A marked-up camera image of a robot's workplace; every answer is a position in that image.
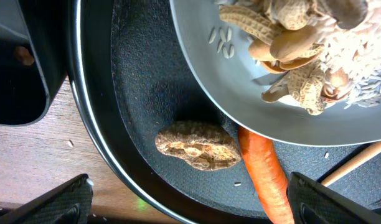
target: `orange carrot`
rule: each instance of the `orange carrot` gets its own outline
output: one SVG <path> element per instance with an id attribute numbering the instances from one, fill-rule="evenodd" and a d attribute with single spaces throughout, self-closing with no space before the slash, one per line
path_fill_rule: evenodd
<path id="1" fill-rule="evenodd" d="M 288 180 L 273 141 L 239 126 L 238 139 L 248 174 L 268 218 L 275 224 L 294 223 L 286 188 Z"/>

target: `gray bowl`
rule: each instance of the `gray bowl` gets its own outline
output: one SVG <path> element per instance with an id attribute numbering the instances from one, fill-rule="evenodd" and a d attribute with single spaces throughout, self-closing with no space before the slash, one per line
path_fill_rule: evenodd
<path id="1" fill-rule="evenodd" d="M 230 118 L 268 138 L 305 146 L 343 146 L 381 140 L 381 104 L 373 108 L 337 103 L 319 116 L 280 102 L 268 104 L 261 93 L 279 78 L 255 66 L 248 54 L 247 34 L 219 18 L 213 0 L 170 0 L 174 25 L 187 63 L 209 98 Z M 220 36 L 209 44 L 212 28 L 233 30 L 229 49 L 217 53 Z"/>

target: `wooden table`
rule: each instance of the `wooden table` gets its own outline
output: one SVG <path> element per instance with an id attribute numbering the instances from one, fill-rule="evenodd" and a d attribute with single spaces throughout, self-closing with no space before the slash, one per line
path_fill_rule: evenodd
<path id="1" fill-rule="evenodd" d="M 177 223 L 132 193 L 106 165 L 66 79 L 41 121 L 0 126 L 0 208 L 17 208 L 81 173 L 94 181 L 92 213 L 98 217 Z"/>

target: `metal bowl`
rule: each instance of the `metal bowl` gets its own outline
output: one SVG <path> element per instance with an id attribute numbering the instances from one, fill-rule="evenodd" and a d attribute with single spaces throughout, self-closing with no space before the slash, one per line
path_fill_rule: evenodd
<path id="1" fill-rule="evenodd" d="M 319 116 L 283 103 L 268 104 L 261 93 L 278 75 L 256 67 L 248 54 L 247 34 L 219 18 L 214 1 L 171 0 L 172 16 L 179 42 L 196 80 L 209 98 L 230 118 L 268 138 L 305 146 L 342 146 L 381 140 L 381 104 L 374 108 L 337 103 Z M 212 28 L 233 30 L 224 46 L 235 47 L 226 59 L 217 53 L 217 34 L 209 44 Z"/>

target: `wooden spoon handle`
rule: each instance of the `wooden spoon handle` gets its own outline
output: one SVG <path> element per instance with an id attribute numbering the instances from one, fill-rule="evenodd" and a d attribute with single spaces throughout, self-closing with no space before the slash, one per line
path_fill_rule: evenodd
<path id="1" fill-rule="evenodd" d="M 381 141 L 371 144 L 369 147 L 364 149 L 358 155 L 354 156 L 352 159 L 347 161 L 343 166 L 335 170 L 332 174 L 326 177 L 322 181 L 323 186 L 329 186 L 333 182 L 337 181 L 341 177 L 345 176 L 349 172 L 356 169 L 358 166 L 364 164 L 369 159 L 375 157 L 377 154 L 381 153 Z"/>

